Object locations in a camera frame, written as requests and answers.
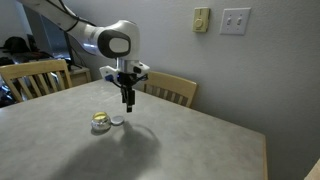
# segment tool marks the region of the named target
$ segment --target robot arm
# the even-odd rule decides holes
[[[127,112],[132,111],[135,103],[132,86],[146,79],[149,71],[149,67],[139,61],[140,34],[136,24],[120,20],[111,26],[96,27],[76,16],[62,0],[18,1],[73,36],[88,53],[115,58],[117,67],[101,67],[100,73],[121,88],[122,102],[127,104]]]

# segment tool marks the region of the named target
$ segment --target small jar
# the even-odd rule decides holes
[[[111,127],[110,117],[105,112],[97,112],[92,117],[91,126],[95,132],[107,131]]]

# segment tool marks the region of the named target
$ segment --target white wall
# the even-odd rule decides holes
[[[119,19],[136,22],[141,61],[153,70],[198,82],[196,110],[267,136],[270,179],[303,179],[320,157],[318,0],[66,3],[99,26]],[[201,6],[212,10],[206,34],[191,31],[193,9]],[[246,35],[219,35],[223,9],[234,7],[252,7]],[[11,22],[1,19],[2,26]],[[114,63],[83,51],[80,55],[94,79],[100,78],[99,67]]]
[[[0,47],[11,36],[19,36],[27,40],[27,33],[31,34],[31,30],[25,20],[21,4],[12,0],[1,0],[0,12]],[[0,57],[3,56],[10,56],[10,54],[2,53],[0,50]]]

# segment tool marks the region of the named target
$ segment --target wooden chair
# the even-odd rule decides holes
[[[62,76],[65,77],[67,88],[72,87],[67,64],[64,60],[46,60],[2,66],[0,67],[0,75],[17,102],[24,101],[20,89],[25,93],[27,99],[66,89]]]
[[[151,71],[143,91],[190,108],[197,86],[187,79]]]

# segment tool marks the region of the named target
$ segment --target black cable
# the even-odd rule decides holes
[[[81,65],[84,67],[88,67],[87,64],[84,62],[82,57],[79,55],[79,53],[71,46],[72,51],[76,54],[76,56],[79,58]]]
[[[137,82],[139,82],[139,81],[146,81],[146,80],[148,80],[148,74],[145,74],[145,75],[137,78],[137,79],[135,80],[135,83],[137,83]]]
[[[82,21],[82,22],[88,23],[88,24],[90,24],[90,25],[92,25],[92,26],[96,26],[95,24],[91,23],[91,22],[88,21],[88,20],[82,19],[82,18],[79,17],[79,16],[75,16],[75,15],[71,14],[71,13],[69,12],[69,10],[67,9],[67,7],[64,5],[64,2],[63,2],[62,0],[59,0],[59,2],[60,2],[60,4],[61,4],[61,6],[63,7],[63,9],[65,10],[65,12],[66,12],[69,16],[73,17],[74,19],[77,19],[77,21]]]
[[[87,24],[90,24],[90,25],[92,25],[92,26],[96,26],[95,24],[91,23],[91,22],[88,21],[88,20],[82,19],[82,18],[80,18],[79,16],[75,16],[75,15],[71,14],[71,13],[68,11],[68,9],[66,8],[66,6],[64,5],[64,3],[62,2],[62,0],[59,0],[59,2],[60,2],[60,4],[61,4],[61,6],[63,7],[63,9],[61,9],[59,6],[57,6],[56,4],[54,4],[54,3],[53,3],[52,1],[50,1],[50,0],[46,0],[46,1],[47,1],[49,4],[51,4],[52,6],[54,6],[55,8],[59,9],[61,12],[69,15],[70,17],[72,17],[73,19],[76,20],[76,23],[75,23],[72,27],[70,27],[70,28],[67,30],[67,32],[68,32],[68,31],[71,31],[71,30],[78,24],[79,21],[84,22],[84,23],[87,23]]]
[[[123,89],[123,87],[121,87],[119,84],[115,83],[114,81],[110,81],[112,82],[114,85],[116,85],[118,88]]]

